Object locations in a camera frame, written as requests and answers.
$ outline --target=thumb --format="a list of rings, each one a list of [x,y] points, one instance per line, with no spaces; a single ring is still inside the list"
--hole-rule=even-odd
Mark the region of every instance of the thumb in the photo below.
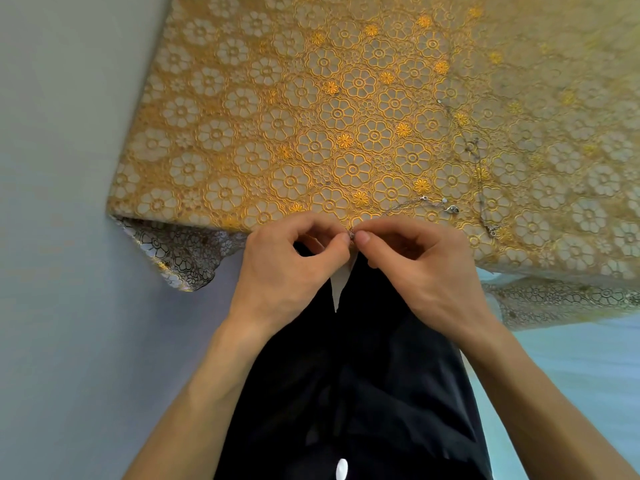
[[[364,256],[387,275],[389,279],[396,274],[402,261],[409,261],[396,253],[389,245],[372,232],[359,230],[354,239],[356,246]]]
[[[328,280],[333,273],[335,273],[340,266],[349,261],[349,244],[351,240],[349,234],[341,232],[333,237],[329,245],[325,247],[324,251],[315,256],[311,256],[308,259],[314,263],[320,273],[323,281]]]

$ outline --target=forearm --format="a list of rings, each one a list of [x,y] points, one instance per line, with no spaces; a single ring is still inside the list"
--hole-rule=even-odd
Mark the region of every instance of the forearm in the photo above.
[[[496,323],[466,350],[532,480],[638,479],[634,469]]]
[[[211,480],[244,381],[265,340],[227,319],[124,480]]]

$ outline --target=floral lace tablecloth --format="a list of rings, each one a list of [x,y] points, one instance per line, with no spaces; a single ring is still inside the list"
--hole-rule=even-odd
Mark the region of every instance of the floral lace tablecloth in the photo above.
[[[512,328],[640,294],[640,0],[173,0],[108,200],[172,286],[301,210],[468,234]]]

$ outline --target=left hand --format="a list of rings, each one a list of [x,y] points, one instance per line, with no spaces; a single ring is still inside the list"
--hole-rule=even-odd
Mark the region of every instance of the left hand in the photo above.
[[[315,256],[293,248],[304,243]],[[349,260],[349,234],[327,214],[293,214],[252,232],[228,320],[257,327],[265,339],[291,323]]]

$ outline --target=white button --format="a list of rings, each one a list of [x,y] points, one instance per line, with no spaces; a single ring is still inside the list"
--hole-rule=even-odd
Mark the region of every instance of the white button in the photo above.
[[[347,465],[347,460],[341,458],[338,462],[338,466],[335,468],[335,480],[344,480],[347,478],[347,470],[349,466]]]

